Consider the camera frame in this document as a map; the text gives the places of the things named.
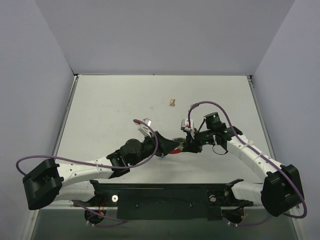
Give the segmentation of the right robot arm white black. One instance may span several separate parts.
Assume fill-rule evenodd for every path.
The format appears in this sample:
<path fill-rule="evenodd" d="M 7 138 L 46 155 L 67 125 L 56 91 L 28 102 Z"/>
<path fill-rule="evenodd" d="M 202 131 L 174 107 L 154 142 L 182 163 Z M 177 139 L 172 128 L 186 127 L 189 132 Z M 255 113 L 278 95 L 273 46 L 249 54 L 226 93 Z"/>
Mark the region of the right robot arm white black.
<path fill-rule="evenodd" d="M 274 217 L 284 214 L 304 200 L 300 174 L 293 165 L 283 165 L 262 153 L 236 127 L 227 127 L 219 114 L 213 112 L 203 119 L 205 131 L 198 131 L 193 120 L 183 119 L 181 130 L 186 133 L 183 152 L 200 153 L 205 145 L 221 146 L 227 153 L 245 163 L 262 181 L 251 183 L 235 180 L 223 192 L 230 205 L 239 200 L 262 205 Z"/>

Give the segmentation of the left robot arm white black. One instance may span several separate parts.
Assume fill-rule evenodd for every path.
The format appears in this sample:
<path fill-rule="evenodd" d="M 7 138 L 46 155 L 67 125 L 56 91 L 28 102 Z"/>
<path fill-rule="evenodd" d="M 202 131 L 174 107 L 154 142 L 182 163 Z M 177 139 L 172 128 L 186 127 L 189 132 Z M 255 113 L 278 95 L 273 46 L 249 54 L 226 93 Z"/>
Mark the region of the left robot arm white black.
<path fill-rule="evenodd" d="M 129 139 L 115 152 L 89 162 L 58 163 L 54 158 L 45 159 L 22 179 L 28 209 L 39 210 L 61 200 L 80 200 L 97 206 L 103 200 L 103 193 L 89 189 L 85 182 L 119 178 L 129 173 L 130 167 L 153 156 L 166 156 L 178 146 L 178 142 L 157 132 L 142 142 Z"/>

